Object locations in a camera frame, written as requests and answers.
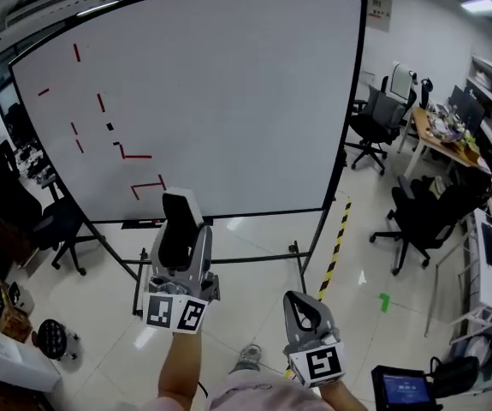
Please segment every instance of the green object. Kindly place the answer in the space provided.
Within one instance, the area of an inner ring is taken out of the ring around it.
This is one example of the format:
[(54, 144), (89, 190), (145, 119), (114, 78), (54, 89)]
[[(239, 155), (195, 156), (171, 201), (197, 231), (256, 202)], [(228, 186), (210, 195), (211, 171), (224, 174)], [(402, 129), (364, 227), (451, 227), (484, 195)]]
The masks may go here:
[(382, 300), (381, 311), (385, 313), (388, 310), (388, 305), (390, 304), (390, 295), (381, 293), (379, 298)]

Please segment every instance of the whiteboard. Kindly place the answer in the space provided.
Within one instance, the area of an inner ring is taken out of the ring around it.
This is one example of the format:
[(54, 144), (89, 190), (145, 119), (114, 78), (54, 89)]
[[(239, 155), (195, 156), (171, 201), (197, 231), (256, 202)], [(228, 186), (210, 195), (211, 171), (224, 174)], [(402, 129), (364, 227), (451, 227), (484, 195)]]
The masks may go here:
[(164, 217), (169, 187), (192, 189), (205, 216), (322, 208), (365, 0), (116, 6), (11, 65), (50, 162), (90, 220)]

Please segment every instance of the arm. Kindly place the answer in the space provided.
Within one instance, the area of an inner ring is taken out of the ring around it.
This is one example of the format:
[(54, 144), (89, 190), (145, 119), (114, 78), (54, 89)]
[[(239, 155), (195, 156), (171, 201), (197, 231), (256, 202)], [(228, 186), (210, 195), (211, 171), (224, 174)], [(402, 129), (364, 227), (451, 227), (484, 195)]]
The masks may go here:
[(335, 411), (367, 411), (367, 408), (348, 391), (341, 381), (320, 387), (322, 399)]
[(188, 411), (200, 379), (202, 331), (175, 333), (158, 380), (158, 397), (170, 397)]

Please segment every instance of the floor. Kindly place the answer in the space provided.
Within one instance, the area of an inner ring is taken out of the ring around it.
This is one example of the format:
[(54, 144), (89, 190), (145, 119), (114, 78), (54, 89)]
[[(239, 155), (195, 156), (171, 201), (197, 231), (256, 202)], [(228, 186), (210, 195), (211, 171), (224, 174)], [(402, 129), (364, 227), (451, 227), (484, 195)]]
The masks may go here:
[[(352, 130), (348, 140), (358, 140)], [(351, 198), (340, 257), (323, 301), (331, 308), (346, 345), (344, 382), (370, 411), (375, 410), (371, 369), (386, 365), (428, 371), (430, 357), (441, 357), (448, 350), (450, 331), (444, 322), (459, 311), (453, 282), (456, 270), (463, 266), (461, 253), (442, 267), (432, 332), (424, 338), (434, 267), (423, 270), (420, 254), (412, 250), (401, 274), (393, 277), (390, 269), (397, 260), (398, 245), (388, 239), (368, 242), (370, 232), (392, 227), (385, 219), (393, 207), (391, 188), (412, 156), (409, 144), (396, 154), (398, 143), (389, 149), (385, 176), (379, 176), (378, 167), (366, 158), (356, 170), (344, 169), (336, 200), (305, 274), (308, 292), (315, 295), (330, 262), (345, 204)], [(347, 150), (352, 161), (358, 152)], [(413, 176), (442, 174), (445, 168), (442, 161), (421, 160)], [(43, 204), (51, 202), (47, 191), (35, 188), (34, 193)], [(285, 253), (293, 240), (307, 248), (318, 217), (295, 214), (218, 220), (213, 257)], [(156, 234), (152, 229), (120, 230), (117, 225), (99, 228), (127, 259), (138, 259), (142, 247), (149, 251)], [(456, 229), (442, 249), (432, 252), (432, 263), (459, 238)], [(146, 329), (140, 319), (132, 316), (134, 281), (98, 243), (80, 246), (79, 260), (87, 269), (85, 277), (74, 270), (68, 256), (63, 257), (61, 270), (53, 269), (50, 261), (54, 254), (41, 253), (26, 269), (12, 270), (9, 277), (31, 291), (36, 304), (31, 315), (33, 325), (38, 327), (52, 318), (81, 337), (79, 360), (56, 363), (62, 380), (48, 395), (50, 402), (57, 411), (135, 409), (157, 394), (158, 374), (171, 335)], [(287, 365), (282, 354), (287, 343), (282, 296), (289, 289), (299, 290), (296, 264), (279, 260), (214, 265), (213, 271), (220, 278), (222, 301), (212, 303), (205, 317), (201, 382), (208, 389), (221, 382), (234, 366), (240, 349), (251, 342), (264, 350), (264, 369), (282, 373)], [(390, 296), (385, 313), (381, 293)], [(202, 409), (204, 403), (199, 390), (193, 408)], [(492, 391), (441, 403), (449, 410), (492, 409)]]

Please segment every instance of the pink shirt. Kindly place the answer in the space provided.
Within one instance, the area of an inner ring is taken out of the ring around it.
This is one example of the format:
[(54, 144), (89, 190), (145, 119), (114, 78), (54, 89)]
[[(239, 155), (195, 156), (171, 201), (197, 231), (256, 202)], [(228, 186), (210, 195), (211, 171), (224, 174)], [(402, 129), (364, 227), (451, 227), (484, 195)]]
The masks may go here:
[[(299, 382), (283, 376), (242, 370), (230, 373), (223, 385), (208, 396), (212, 411), (333, 411), (319, 396)], [(141, 411), (183, 411), (169, 397), (148, 402)]]

